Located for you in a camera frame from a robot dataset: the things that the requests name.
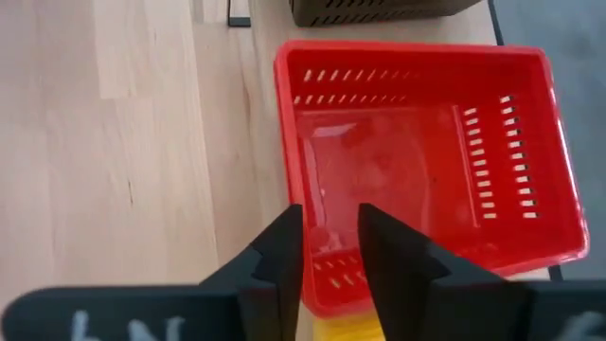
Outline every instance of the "black device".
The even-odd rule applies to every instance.
[[[13,302],[6,341],[294,340],[302,210],[291,206],[199,286],[60,288]],[[606,282],[509,282],[380,209],[360,205],[360,247],[388,341],[578,341],[604,335]]]
[[[448,16],[480,0],[289,0],[300,27]]]

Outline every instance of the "red plastic basket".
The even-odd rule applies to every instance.
[[[372,306],[362,202],[503,276],[586,254],[541,50],[302,41],[280,49],[275,71],[315,315]]]

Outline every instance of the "yellow object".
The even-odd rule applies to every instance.
[[[384,341],[377,312],[333,319],[315,318],[314,341]]]

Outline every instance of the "wooden table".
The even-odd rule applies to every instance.
[[[248,244],[287,205],[272,71],[286,40],[494,44],[485,2],[313,29],[286,0],[251,0],[252,30],[224,10],[0,2],[0,309],[45,286],[194,283]]]

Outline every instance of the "wooden surface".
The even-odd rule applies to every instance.
[[[221,0],[0,1],[0,309],[50,285],[194,283],[248,244],[286,206],[287,39],[494,40],[486,3],[329,29],[294,28],[285,0],[250,11],[228,29]]]

